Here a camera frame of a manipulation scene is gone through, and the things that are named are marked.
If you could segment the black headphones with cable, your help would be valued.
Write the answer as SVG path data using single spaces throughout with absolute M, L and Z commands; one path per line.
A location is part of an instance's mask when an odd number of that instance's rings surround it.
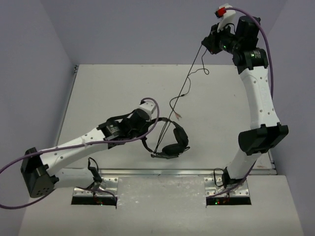
M 189 150 L 189 138 L 188 135 L 186 133 L 186 131 L 184 130 L 184 128 L 182 126 L 180 126 L 177 122 L 171 120 L 171 116 L 174 114 L 175 117 L 177 119 L 180 119 L 181 116 L 179 115 L 178 112 L 175 111 L 175 107 L 177 105 L 177 102 L 179 100 L 179 98 L 184 97 L 186 95 L 189 94 L 190 89 L 191 89 L 191 79 L 190 76 L 192 74 L 195 74 L 198 71 L 203 71 L 203 73 L 205 75 L 209 75 L 210 71 L 205 67 L 204 65 L 204 61 L 201 62 L 202 66 L 201 68 L 193 71 L 193 67 L 195 65 L 195 62 L 198 58 L 198 55 L 201 51 L 202 46 L 199 46 L 196 56 L 190 66 L 190 69 L 188 71 L 188 74 L 184 80 L 184 83 L 180 89 L 180 92 L 178 93 L 177 96 L 173 97 L 172 99 L 169 100 L 169 107 L 171 109 L 171 112 L 169 114 L 169 116 L 166 117 L 159 117 L 159 118 L 155 118 L 153 119 L 153 121 L 150 122 L 150 124 L 148 126 L 151 126 L 153 124 L 155 124 L 156 122 L 164 122 L 164 125 L 162 127 L 162 130 L 160 132 L 160 135 L 158 137 L 158 141 L 157 144 L 155 146 L 154 149 L 151 149 L 148 147 L 147 145 L 147 137 L 144 137 L 143 139 L 141 139 L 142 145 L 143 147 L 151 153 L 151 157 L 152 158 L 162 158 L 162 159 L 172 159 L 172 158 L 177 158 L 179 157 L 180 154 L 184 153 L 185 151 Z M 167 129 L 169 128 L 170 125 L 174 126 L 173 129 L 173 134 L 176 140 L 176 143 L 174 144 L 170 144 L 170 145 L 166 145 L 165 147 L 162 148 L 161 151 L 158 151 L 158 147 L 162 141 L 162 139 L 164 138 L 165 133 L 167 132 Z

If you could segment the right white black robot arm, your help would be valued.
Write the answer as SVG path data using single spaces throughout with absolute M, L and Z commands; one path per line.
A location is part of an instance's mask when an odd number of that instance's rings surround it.
M 231 24 L 230 17 L 222 17 L 202 41 L 213 55 L 221 51 L 232 54 L 250 109 L 250 129 L 238 135 L 239 150 L 222 174 L 224 187 L 240 183 L 257 159 L 288 134 L 288 126 L 281 124 L 273 105 L 267 53 L 257 47 L 260 18 L 240 17 L 234 33 Z

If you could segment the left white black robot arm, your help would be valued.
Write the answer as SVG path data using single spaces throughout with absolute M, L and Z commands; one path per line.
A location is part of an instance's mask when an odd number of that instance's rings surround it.
M 98 191 L 102 178 L 95 167 L 68 169 L 67 166 L 93 153 L 138 139 L 147 133 L 145 125 L 151 118 L 151 112 L 138 108 L 129 114 L 109 118 L 83 136 L 58 147 L 26 150 L 21 173 L 30 197 L 39 198 L 65 187 Z

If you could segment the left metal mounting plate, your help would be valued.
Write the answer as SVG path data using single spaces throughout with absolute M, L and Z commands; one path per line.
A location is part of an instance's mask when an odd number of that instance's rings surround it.
M 95 192 L 95 197 L 112 197 L 117 196 L 118 177 L 102 177 L 102 183 L 99 189 Z M 75 187 L 72 193 L 73 197 L 92 197 L 93 193 L 88 190 Z

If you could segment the metal mounting plate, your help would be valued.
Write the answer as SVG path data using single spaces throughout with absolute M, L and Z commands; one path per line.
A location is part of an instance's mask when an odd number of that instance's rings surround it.
M 241 184 L 228 185 L 226 188 L 222 186 L 221 177 L 216 177 L 216 184 L 214 178 L 204 177 L 205 194 L 206 197 L 249 197 L 250 191 L 247 181 Z
M 112 197 L 117 196 L 118 177 L 102 177 L 102 183 L 99 189 L 95 192 L 95 197 Z M 72 193 L 73 197 L 92 197 L 93 193 L 88 190 L 75 187 Z

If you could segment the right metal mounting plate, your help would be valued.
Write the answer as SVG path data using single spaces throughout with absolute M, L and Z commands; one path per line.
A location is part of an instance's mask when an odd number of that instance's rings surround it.
M 249 197 L 250 191 L 247 181 L 241 184 L 228 185 L 226 188 L 222 186 L 221 177 L 216 177 L 216 184 L 214 178 L 204 177 L 205 194 L 206 197 Z

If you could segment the aluminium rail table front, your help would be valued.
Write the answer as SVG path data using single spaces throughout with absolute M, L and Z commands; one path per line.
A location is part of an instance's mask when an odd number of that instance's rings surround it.
M 219 169 L 100 169 L 103 175 L 140 176 L 140 175 L 172 175 L 172 176 L 208 176 Z

